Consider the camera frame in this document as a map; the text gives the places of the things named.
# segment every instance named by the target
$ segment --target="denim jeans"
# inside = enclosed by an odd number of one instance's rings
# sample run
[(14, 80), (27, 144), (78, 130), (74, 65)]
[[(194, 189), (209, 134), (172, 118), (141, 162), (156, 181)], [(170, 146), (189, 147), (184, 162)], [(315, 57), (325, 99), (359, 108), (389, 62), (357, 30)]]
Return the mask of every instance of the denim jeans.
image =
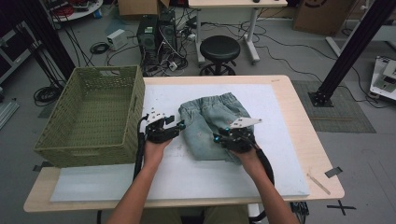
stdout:
[(219, 133), (219, 128), (230, 127), (240, 117), (250, 118), (232, 93), (188, 101), (180, 106), (178, 112), (186, 124), (186, 130), (183, 131), (186, 144), (196, 160), (233, 161), (240, 164), (233, 153), (213, 141), (213, 133)]

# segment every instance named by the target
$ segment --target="basket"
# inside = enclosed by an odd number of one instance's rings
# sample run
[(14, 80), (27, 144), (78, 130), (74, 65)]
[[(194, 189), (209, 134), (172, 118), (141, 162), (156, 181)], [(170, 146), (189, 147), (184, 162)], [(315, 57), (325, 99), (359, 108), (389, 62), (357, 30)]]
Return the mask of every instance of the basket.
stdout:
[(75, 68), (35, 152), (57, 167), (133, 163), (144, 94), (138, 65)]

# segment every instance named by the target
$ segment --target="gray floor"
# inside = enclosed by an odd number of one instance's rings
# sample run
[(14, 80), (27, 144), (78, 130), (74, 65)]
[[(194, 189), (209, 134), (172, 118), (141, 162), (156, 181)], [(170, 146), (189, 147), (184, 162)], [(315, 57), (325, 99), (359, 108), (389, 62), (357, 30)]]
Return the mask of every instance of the gray floor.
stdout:
[[(106, 41), (112, 31), (123, 28), (135, 32), (137, 21), (121, 21), (113, 14), (96, 20), (91, 17), (71, 21), (79, 44), (89, 54), (93, 43)], [(287, 44), (304, 44), (319, 49), (335, 57), (324, 40), (323, 35), (312, 35), (291, 29), (292, 21), (265, 20), (259, 21), (266, 29), (266, 34)], [(214, 34), (231, 35), (225, 28), (204, 27), (203, 36)], [(70, 40), (59, 31), (62, 41), (71, 57), (77, 57), (70, 45)], [(346, 37), (338, 35), (336, 40), (342, 44)], [(127, 47), (134, 45), (132, 39)], [(188, 47), (189, 66), (181, 76), (197, 76), (199, 73), (195, 50)], [(258, 49), (261, 61), (250, 64), (246, 46), (241, 44), (242, 52), (236, 60), (235, 71), (238, 75), (265, 76), (287, 75), (292, 80), (316, 80), (310, 75), (293, 72), (285, 62), (271, 59), (267, 49)], [(261, 37), (256, 46), (267, 46), (274, 57), (283, 58), (291, 66), (302, 72), (316, 74), (322, 80), (327, 76), (333, 60), (329, 60), (312, 49), (304, 47), (280, 46), (274, 41)], [(384, 55), (396, 58), (395, 51), (386, 43), (372, 42), (355, 63), (361, 75), (361, 85), (367, 91), (371, 81), (375, 56)], [(92, 58), (96, 66), (104, 65), (105, 55)], [(114, 56), (115, 65), (138, 64), (138, 48), (128, 49)], [(363, 99), (364, 95), (358, 86), (358, 77), (350, 72), (344, 79), (353, 95)], [(27, 60), (3, 84), (7, 100), (17, 98), (21, 108), (0, 131), (0, 223), (94, 223), (95, 211), (57, 212), (28, 214), (23, 211), (23, 204), (33, 186), (38, 173), (33, 172), (34, 165), (43, 159), (33, 152), (35, 142), (46, 124), (45, 119), (37, 116), (42, 110), (35, 106), (33, 94), (39, 88), (48, 86), (49, 82), (35, 59)], [(310, 215), (306, 223), (396, 223), (396, 107), (375, 109), (367, 103), (359, 103), (361, 109), (375, 127), (376, 133), (318, 133), (318, 137), (334, 167), (340, 166), (344, 172), (339, 175), (346, 196), (341, 200), (343, 205), (354, 206), (357, 210), (346, 210), (344, 216), (340, 209), (330, 209), (326, 205), (337, 205), (336, 200), (309, 202)]]

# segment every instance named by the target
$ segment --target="black stool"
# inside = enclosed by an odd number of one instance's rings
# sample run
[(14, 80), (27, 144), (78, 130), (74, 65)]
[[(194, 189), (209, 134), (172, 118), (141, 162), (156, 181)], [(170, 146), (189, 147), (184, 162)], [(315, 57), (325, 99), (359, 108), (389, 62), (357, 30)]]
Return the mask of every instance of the black stool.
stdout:
[(235, 76), (235, 71), (226, 63), (231, 62), (233, 66), (236, 66), (233, 60), (238, 57), (241, 51), (236, 40), (225, 35), (214, 35), (202, 42), (200, 51), (206, 59), (212, 62), (201, 69), (200, 76), (203, 73), (221, 76), (226, 72), (229, 76)]

